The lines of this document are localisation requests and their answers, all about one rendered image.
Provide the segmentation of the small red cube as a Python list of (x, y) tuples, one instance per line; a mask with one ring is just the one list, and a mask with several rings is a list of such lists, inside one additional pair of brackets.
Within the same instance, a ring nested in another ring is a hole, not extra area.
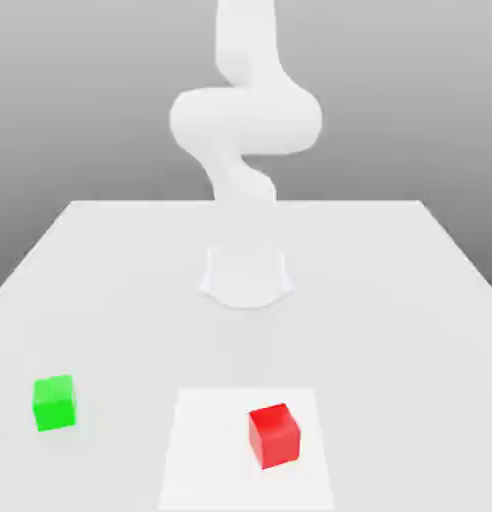
[(286, 403), (248, 413), (248, 439), (262, 470), (296, 461), (301, 429)]

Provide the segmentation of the small green cube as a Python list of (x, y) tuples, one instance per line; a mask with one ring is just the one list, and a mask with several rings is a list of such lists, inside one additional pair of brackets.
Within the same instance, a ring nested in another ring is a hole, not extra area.
[(32, 409), (39, 432), (74, 426), (77, 405), (73, 377), (65, 374), (35, 380)]

